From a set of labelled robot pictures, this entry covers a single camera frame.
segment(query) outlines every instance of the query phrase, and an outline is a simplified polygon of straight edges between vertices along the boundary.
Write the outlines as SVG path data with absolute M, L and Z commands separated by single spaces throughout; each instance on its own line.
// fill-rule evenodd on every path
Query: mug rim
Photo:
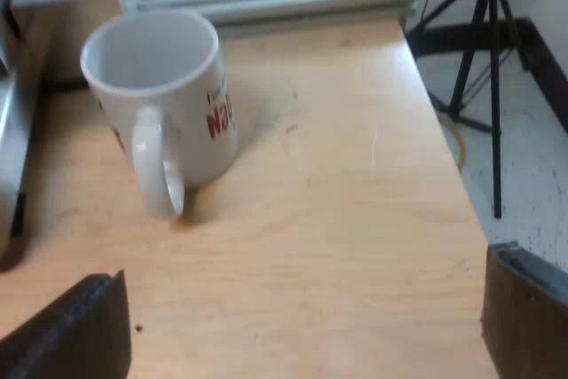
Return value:
M 144 18 L 148 14 L 177 15 L 177 16 L 183 15 L 193 20 L 196 20 L 200 24 L 202 24 L 213 36 L 213 46 L 210 52 L 207 54 L 205 60 L 198 67 L 194 68 L 190 72 L 182 75 L 177 79 L 171 80 L 166 83 L 157 84 L 155 86 L 148 86 L 145 88 L 128 88 L 123 86 L 115 86 L 113 84 L 105 83 L 99 78 L 95 77 L 86 64 L 87 58 L 91 53 L 91 49 L 93 49 L 93 45 L 110 28 L 121 25 L 126 21 L 139 20 L 140 18 Z M 213 27 L 213 24 L 211 24 L 209 20 L 207 20 L 205 17 L 203 17 L 203 15 L 201 15 L 197 11 L 191 11 L 191 10 L 148 11 L 148 12 L 136 12 L 129 15 L 119 15 L 98 26 L 95 29 L 95 31 L 93 31 L 91 35 L 87 37 L 87 40 L 85 41 L 83 48 L 81 49 L 81 58 L 79 62 L 81 65 L 81 71 L 83 72 L 83 75 L 85 76 L 89 84 L 92 84 L 98 89 L 101 89 L 102 91 L 105 91 L 107 93 L 112 93 L 116 96 L 141 97 L 141 96 L 155 95 L 156 93 L 171 92 L 183 88 L 184 86 L 187 86 L 187 84 L 197 79 L 199 76 L 205 73 L 207 69 L 209 69 L 213 60 L 217 56 L 218 51 L 219 51 L 219 36 L 217 34 L 217 31 Z

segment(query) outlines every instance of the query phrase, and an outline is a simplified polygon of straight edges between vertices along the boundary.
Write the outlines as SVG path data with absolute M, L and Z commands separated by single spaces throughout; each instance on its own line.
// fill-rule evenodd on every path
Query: yellow cable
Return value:
M 454 122 L 451 122 L 443 117 L 439 117 L 438 120 L 440 124 L 447 128 L 454 138 L 458 141 L 458 146 L 460 146 L 460 160 L 458 161 L 458 170 L 461 172 L 463 169 L 463 165 L 465 164 L 465 160 L 468 158 L 468 149 L 465 146 L 465 141 L 463 140 L 462 133 L 460 130 L 455 126 Z

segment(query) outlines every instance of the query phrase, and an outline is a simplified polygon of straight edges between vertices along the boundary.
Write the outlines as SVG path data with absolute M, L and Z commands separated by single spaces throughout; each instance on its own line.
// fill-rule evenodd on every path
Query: scratch on desk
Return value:
M 379 132 L 375 130 L 375 137 L 373 138 L 373 144 L 371 144 L 371 179 L 375 178 L 376 139 L 378 136 Z

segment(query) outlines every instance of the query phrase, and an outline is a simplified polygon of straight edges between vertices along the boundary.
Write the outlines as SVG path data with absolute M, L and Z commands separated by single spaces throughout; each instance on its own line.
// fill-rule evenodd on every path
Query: plywood tabletop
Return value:
M 0 336 L 124 269 L 131 378 L 496 377 L 485 238 L 398 23 L 223 52 L 241 150 L 177 222 L 146 214 L 88 91 L 47 102 Z

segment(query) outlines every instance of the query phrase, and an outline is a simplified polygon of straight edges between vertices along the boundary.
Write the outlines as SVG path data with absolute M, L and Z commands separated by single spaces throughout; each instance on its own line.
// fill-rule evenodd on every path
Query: mug handle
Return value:
M 173 125 L 160 107 L 141 107 L 132 130 L 132 162 L 150 213 L 179 217 L 184 209 L 184 180 L 173 158 Z

